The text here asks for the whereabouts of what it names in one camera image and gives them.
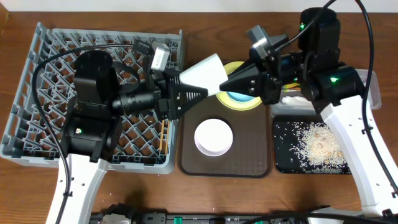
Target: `green led light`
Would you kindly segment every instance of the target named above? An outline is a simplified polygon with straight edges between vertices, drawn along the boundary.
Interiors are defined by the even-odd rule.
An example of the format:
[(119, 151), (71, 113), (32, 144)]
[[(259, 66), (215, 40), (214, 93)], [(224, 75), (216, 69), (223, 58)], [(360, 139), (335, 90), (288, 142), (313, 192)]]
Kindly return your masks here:
[(181, 217), (175, 217), (174, 218), (174, 224), (182, 224), (182, 218)]
[(335, 77), (331, 77), (331, 78), (330, 78), (330, 81), (331, 81), (332, 83), (335, 83), (337, 80), (338, 80), (338, 78), (335, 78)]

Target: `wooden table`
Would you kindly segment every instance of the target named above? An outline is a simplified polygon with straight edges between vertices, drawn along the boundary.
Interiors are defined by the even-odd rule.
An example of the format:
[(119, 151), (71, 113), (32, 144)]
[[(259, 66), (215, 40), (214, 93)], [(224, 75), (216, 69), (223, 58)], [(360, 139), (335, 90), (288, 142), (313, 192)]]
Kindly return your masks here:
[[(12, 12), (0, 42), (0, 129), (3, 130), (37, 22), (48, 28), (120, 30), (187, 35), (186, 62), (191, 65), (213, 53), (222, 59), (248, 57), (246, 31), (260, 24), (271, 35), (293, 36), (299, 13), (61, 13)], [(361, 14), (339, 14), (341, 59), (356, 68), (368, 67), (368, 35)], [(398, 14), (370, 15), (376, 41), (374, 70), (382, 108), (373, 111), (377, 125), (398, 160)], [(56, 169), (22, 167), (0, 160), (0, 222), (44, 223), (53, 198)], [(145, 210), (199, 213), (268, 213), (304, 210), (329, 204), (360, 210), (350, 175), (281, 174), (264, 179), (190, 177), (178, 167), (169, 175), (109, 171), (99, 188), (94, 211), (124, 202)]]

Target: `white container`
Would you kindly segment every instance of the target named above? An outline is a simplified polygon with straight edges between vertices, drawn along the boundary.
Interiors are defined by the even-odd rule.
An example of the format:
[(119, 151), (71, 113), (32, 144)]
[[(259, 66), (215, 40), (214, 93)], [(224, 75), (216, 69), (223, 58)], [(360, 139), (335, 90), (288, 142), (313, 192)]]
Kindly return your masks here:
[[(368, 77), (368, 70), (366, 69), (357, 69), (359, 77), (362, 82), (365, 84), (366, 79)], [(279, 103), (271, 105), (271, 116), (275, 117), (278, 114), (284, 115), (316, 115), (313, 107), (308, 106), (291, 106), (285, 105), (282, 103), (282, 99), (285, 96), (302, 96), (300, 90), (293, 90), (289, 92), (282, 91), (280, 93)], [(379, 81), (377, 80), (377, 75), (375, 72), (372, 72), (372, 80), (371, 86), (369, 89), (368, 101), (372, 110), (377, 110), (381, 107), (381, 97), (380, 97), (380, 89), (379, 89)]]

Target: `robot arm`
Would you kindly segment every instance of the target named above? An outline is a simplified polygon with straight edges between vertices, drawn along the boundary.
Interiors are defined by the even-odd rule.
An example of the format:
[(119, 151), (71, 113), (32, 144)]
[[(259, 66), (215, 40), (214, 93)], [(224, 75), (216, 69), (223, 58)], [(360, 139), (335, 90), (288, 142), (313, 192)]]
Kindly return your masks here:
[[(362, 98), (352, 96), (341, 100), (341, 105), (329, 104), (321, 112), (322, 119), (335, 135), (353, 174), (362, 211), (367, 217), (382, 217), (398, 213), (398, 198), (377, 160), (368, 137), (363, 134)], [(398, 169), (374, 121), (370, 107), (368, 119), (377, 149), (394, 180)]]
[[(300, 29), (312, 20), (320, 8), (303, 11)], [(300, 83), (317, 114), (330, 127), (343, 150), (355, 179), (364, 214), (382, 217), (398, 213), (398, 199), (389, 179), (364, 133), (361, 108), (364, 85), (356, 70), (339, 62), (340, 22), (336, 13), (325, 10), (321, 18), (298, 40), (299, 52), (279, 55), (278, 45), (286, 36), (269, 37), (256, 26), (248, 31), (253, 42), (249, 60), (220, 85), (220, 90), (260, 96), (265, 105), (279, 101), (282, 85)], [(371, 133), (394, 182), (398, 168), (367, 107)]]
[[(97, 163), (90, 162), (89, 156), (78, 154), (69, 154), (67, 161), (72, 182), (60, 223), (86, 224), (90, 220), (95, 196), (108, 171), (109, 162), (104, 159), (99, 159)], [(65, 171), (62, 161), (59, 163), (57, 188), (47, 217), (47, 224), (56, 223), (65, 191)]]

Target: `black tray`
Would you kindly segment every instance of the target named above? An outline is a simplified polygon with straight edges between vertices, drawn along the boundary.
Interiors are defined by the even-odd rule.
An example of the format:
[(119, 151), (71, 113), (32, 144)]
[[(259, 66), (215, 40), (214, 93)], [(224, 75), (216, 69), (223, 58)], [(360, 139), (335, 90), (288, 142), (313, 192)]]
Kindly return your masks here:
[[(274, 118), (272, 122), (272, 135), (274, 138), (274, 150), (275, 150), (275, 163), (276, 168), (282, 173), (285, 174), (313, 174), (307, 173), (303, 171), (303, 168), (300, 167), (301, 159), (294, 154), (294, 150), (292, 148), (293, 144), (296, 146), (298, 144), (297, 137), (293, 135), (297, 130), (294, 128), (293, 122), (299, 122), (303, 124), (299, 124), (301, 128), (306, 127), (309, 123), (323, 123), (322, 125), (326, 126), (326, 124), (322, 121), (320, 116), (291, 116), (291, 115), (278, 115)], [(323, 166), (310, 166), (308, 165), (306, 170), (314, 170), (316, 168), (321, 169)], [(349, 167), (347, 164), (344, 165), (341, 169), (340, 173), (336, 173), (338, 169), (334, 169), (333, 167), (329, 167), (332, 169), (330, 173), (317, 173), (317, 174), (350, 174)]]
[[(202, 154), (193, 140), (198, 125), (206, 119), (222, 119), (232, 129), (233, 144), (225, 154)], [(178, 166), (188, 175), (220, 177), (265, 177), (272, 168), (271, 119), (269, 107), (259, 105), (235, 111), (222, 105), (216, 96), (204, 99), (184, 115), (180, 126)]]

